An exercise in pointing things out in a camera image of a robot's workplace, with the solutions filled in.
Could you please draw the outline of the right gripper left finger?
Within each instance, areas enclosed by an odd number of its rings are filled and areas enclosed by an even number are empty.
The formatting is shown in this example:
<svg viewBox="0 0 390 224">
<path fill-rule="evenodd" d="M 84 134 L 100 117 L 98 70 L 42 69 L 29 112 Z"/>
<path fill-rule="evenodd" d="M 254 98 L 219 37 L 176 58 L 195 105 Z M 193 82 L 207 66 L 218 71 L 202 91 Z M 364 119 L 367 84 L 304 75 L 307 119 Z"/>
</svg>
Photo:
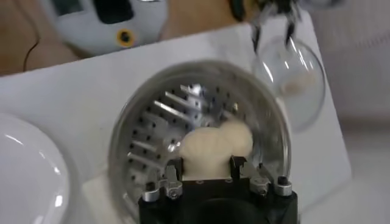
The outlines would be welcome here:
<svg viewBox="0 0 390 224">
<path fill-rule="evenodd" d="M 162 195 L 176 200 L 183 194 L 183 159 L 170 159 L 162 168 L 156 168 L 144 185 L 141 198 L 145 202 L 156 202 Z"/>
</svg>

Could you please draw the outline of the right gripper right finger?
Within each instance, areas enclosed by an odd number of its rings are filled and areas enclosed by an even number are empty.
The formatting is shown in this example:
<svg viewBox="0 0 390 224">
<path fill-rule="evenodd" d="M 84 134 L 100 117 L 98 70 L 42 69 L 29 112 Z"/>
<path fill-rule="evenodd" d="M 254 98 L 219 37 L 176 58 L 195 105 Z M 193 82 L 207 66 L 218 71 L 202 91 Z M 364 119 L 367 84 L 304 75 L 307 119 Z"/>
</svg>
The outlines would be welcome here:
<svg viewBox="0 0 390 224">
<path fill-rule="evenodd" d="M 270 190 L 281 197 L 289 197 L 293 194 L 288 177 L 285 175 L 274 177 L 263 163 L 255 166 L 245 157 L 231 156 L 229 168 L 233 183 L 239 183 L 240 179 L 247 178 L 250 191 L 262 197 L 265 197 Z"/>
</svg>

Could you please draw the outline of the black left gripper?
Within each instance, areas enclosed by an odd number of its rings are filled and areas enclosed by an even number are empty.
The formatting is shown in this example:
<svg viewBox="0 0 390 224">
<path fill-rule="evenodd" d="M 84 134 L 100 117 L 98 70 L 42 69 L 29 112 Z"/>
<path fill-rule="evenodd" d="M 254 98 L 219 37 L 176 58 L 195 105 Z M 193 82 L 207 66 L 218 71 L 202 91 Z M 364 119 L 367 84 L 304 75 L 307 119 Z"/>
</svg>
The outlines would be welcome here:
<svg viewBox="0 0 390 224">
<path fill-rule="evenodd" d="M 289 46 L 300 21 L 297 0 L 259 0 L 258 4 L 261 13 L 251 21 L 253 51 L 258 50 L 262 26 L 266 23 L 268 15 L 286 15 L 285 46 Z"/>
</svg>

